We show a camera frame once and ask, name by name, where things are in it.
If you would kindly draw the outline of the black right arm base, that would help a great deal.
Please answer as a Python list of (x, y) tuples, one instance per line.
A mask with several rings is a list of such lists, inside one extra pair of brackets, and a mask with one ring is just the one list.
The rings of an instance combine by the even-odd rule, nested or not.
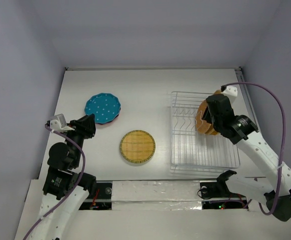
[(214, 198), (239, 198), (238, 193), (230, 192), (226, 185), (229, 178), (237, 173), (233, 170), (227, 170), (220, 174), (215, 181), (204, 181), (200, 183), (200, 188), (197, 195), (203, 200), (210, 200)]

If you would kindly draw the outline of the round woven bamboo plate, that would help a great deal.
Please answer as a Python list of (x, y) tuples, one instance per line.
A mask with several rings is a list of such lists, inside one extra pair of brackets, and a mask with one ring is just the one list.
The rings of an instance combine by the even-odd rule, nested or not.
[(119, 144), (122, 157), (131, 164), (148, 162), (156, 151), (156, 142), (152, 135), (144, 130), (132, 130), (126, 133)]

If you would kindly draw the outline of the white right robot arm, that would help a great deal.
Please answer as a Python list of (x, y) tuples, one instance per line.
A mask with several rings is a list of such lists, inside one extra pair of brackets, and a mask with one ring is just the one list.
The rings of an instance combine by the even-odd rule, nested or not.
[(210, 95), (203, 119), (223, 137), (244, 152), (264, 174), (269, 184), (239, 177), (227, 170), (216, 179), (215, 189), (221, 196), (242, 194), (261, 205), (282, 222), (291, 218), (291, 168), (267, 144), (255, 123), (245, 115), (236, 115), (230, 99), (223, 94)]

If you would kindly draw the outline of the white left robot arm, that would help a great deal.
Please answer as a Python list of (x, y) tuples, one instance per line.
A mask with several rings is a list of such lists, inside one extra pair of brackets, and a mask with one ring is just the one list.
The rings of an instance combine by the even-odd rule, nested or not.
[[(85, 140), (95, 136), (95, 116), (85, 115), (66, 122), (63, 114), (44, 125), (50, 133), (64, 138), (48, 151), (48, 170), (43, 184), (38, 218), (24, 236), (25, 240), (62, 240), (76, 213), (87, 198), (96, 193), (96, 177), (85, 173)], [(79, 173), (74, 169), (81, 167)]]

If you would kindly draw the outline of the blue polka dot plate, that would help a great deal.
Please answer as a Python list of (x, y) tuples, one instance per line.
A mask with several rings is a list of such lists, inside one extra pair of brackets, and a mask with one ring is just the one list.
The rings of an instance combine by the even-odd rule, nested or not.
[(115, 120), (120, 114), (121, 103), (111, 93), (99, 93), (93, 95), (85, 104), (84, 113), (94, 115), (94, 122), (105, 125)]

